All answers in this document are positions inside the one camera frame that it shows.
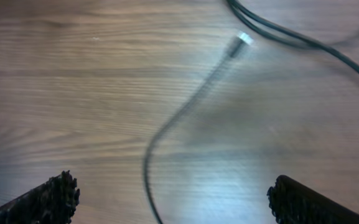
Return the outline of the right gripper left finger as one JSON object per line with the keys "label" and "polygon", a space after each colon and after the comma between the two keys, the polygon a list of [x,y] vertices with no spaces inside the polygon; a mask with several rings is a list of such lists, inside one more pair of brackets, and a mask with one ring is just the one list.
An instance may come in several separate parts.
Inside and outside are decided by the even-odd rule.
{"label": "right gripper left finger", "polygon": [[69,171],[0,206],[0,224],[67,224],[79,205],[80,189]]}

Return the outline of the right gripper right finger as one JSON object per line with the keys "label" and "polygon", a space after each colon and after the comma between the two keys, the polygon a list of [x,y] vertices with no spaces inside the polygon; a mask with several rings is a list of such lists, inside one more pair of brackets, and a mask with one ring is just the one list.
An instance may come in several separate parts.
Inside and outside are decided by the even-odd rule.
{"label": "right gripper right finger", "polygon": [[267,196],[278,224],[359,224],[359,213],[286,175],[277,177]]}

